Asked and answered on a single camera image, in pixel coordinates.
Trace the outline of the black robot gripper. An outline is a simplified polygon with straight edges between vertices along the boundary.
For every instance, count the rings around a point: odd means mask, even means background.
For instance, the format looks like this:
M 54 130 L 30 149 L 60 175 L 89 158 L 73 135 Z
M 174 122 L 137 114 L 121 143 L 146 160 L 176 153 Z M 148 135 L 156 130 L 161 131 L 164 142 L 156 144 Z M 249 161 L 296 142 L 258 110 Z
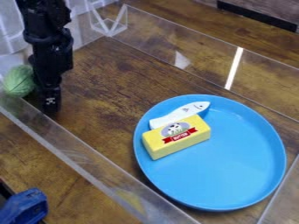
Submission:
M 61 75 L 72 69 L 72 36 L 27 38 L 31 45 L 29 62 L 33 81 L 39 87 L 38 101 L 41 111 L 54 114 L 61 109 Z

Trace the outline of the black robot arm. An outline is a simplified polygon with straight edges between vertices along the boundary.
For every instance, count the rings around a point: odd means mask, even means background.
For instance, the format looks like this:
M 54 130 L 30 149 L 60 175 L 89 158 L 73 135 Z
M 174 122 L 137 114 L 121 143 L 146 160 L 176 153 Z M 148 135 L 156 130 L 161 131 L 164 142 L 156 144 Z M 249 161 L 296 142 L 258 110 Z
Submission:
M 41 111 L 61 108 L 61 75 L 73 68 L 73 38 L 65 24 L 70 9 L 64 0 L 14 0 L 22 16 L 22 39 L 31 45 L 29 63 Z

